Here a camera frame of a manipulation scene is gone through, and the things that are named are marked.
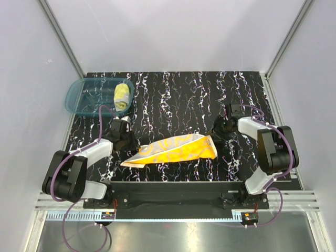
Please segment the grey orange towel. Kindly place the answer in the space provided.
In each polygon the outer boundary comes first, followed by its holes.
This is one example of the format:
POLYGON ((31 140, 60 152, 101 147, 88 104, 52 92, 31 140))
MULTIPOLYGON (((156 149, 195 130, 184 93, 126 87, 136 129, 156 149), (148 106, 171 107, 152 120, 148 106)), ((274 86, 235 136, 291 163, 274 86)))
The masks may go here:
POLYGON ((173 136, 140 147, 137 154, 122 166, 143 168, 147 164, 176 163, 197 159, 215 159, 216 146, 209 135, 186 134, 173 136))

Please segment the grey yellow frog towel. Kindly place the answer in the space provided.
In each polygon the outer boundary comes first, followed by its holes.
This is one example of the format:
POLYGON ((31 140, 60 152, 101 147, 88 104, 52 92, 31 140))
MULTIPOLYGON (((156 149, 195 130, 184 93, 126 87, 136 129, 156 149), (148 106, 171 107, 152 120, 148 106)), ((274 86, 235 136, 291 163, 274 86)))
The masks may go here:
POLYGON ((128 107, 130 102, 130 89, 126 83, 120 83, 116 86, 113 101, 117 112, 123 111, 128 107))

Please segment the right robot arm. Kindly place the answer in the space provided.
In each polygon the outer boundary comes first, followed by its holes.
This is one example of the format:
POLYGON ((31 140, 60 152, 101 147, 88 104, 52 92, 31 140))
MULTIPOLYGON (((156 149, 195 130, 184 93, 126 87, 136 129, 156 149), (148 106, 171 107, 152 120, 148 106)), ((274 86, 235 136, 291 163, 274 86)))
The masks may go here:
POLYGON ((256 204, 278 178, 286 176, 299 165, 299 155, 288 126, 276 126, 260 119, 265 113, 251 105, 227 104, 226 115, 217 116, 211 131, 216 144, 228 142, 233 134, 246 135, 257 142, 258 167, 244 181, 234 203, 244 208, 256 204))

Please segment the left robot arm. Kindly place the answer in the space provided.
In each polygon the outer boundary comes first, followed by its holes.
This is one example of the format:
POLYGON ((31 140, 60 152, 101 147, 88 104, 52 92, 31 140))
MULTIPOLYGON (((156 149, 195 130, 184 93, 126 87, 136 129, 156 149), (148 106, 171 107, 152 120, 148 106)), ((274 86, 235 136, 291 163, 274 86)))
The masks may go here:
POLYGON ((130 117, 114 118, 107 135, 75 151, 55 152, 42 184, 42 192, 61 202, 94 199, 99 206, 107 208, 113 203, 113 195, 108 192, 106 183, 87 180, 87 168, 116 152, 138 148, 130 129, 130 117))

